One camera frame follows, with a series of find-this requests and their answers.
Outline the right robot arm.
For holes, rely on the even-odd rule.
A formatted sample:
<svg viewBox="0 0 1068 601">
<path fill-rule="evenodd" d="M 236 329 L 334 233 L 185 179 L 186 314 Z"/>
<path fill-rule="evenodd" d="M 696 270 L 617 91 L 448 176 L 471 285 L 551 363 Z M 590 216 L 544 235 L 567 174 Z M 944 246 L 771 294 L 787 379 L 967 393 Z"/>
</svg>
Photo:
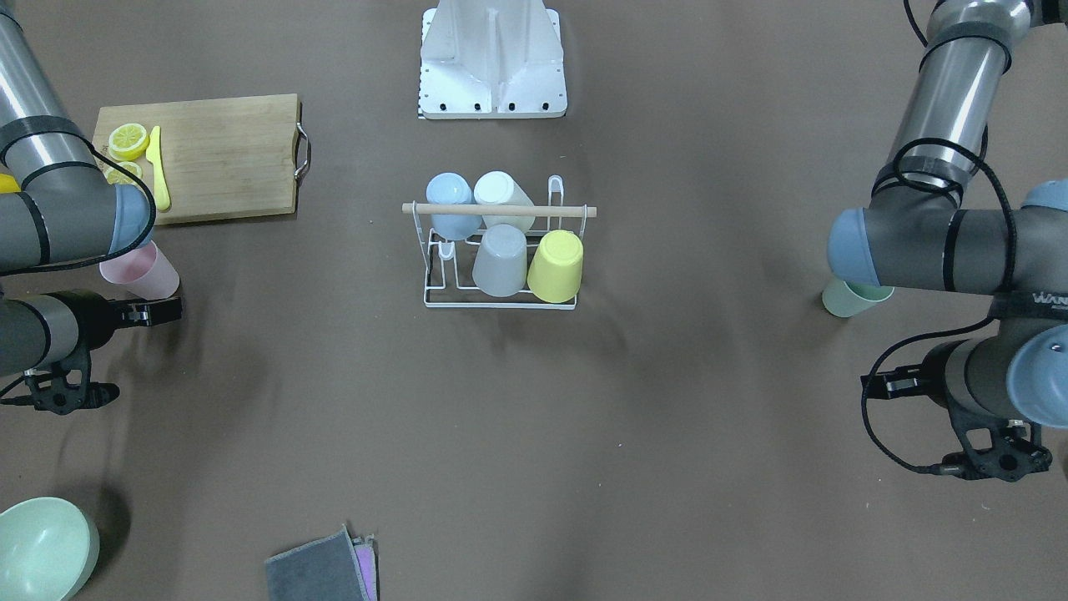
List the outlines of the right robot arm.
<svg viewBox="0 0 1068 601">
<path fill-rule="evenodd" d="M 22 23 L 3 4 L 3 167 L 19 185 L 3 194 L 3 276 L 81 269 L 152 243 L 155 201 L 104 178 L 92 142 L 68 118 Z M 3 298 L 3 374 L 95 350 L 114 332 L 75 290 Z"/>
</svg>

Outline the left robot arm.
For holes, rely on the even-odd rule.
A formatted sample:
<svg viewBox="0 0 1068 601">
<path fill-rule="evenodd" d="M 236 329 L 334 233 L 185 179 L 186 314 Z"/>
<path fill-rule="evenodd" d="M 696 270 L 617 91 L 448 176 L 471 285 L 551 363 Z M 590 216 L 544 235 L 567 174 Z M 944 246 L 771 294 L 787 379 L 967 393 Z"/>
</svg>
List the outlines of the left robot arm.
<svg viewBox="0 0 1068 601">
<path fill-rule="evenodd" d="M 1031 29 L 1065 21 L 1064 1 L 941 1 L 904 122 L 865 209 L 836 218 L 828 242 L 850 284 L 1008 292 L 995 337 L 951 353 L 951 399 L 1004 420 L 1065 427 L 1065 181 L 1021 208 L 964 210 L 965 187 L 1003 73 Z"/>
</svg>

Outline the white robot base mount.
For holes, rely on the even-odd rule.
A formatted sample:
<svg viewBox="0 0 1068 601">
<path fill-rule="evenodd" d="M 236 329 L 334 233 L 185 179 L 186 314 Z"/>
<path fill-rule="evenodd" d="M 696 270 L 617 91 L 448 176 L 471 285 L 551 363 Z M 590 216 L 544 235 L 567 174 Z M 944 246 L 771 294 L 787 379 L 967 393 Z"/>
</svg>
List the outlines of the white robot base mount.
<svg viewBox="0 0 1068 601">
<path fill-rule="evenodd" d="M 420 118 L 567 114 L 557 11 L 541 1 L 440 1 L 421 23 Z"/>
</svg>

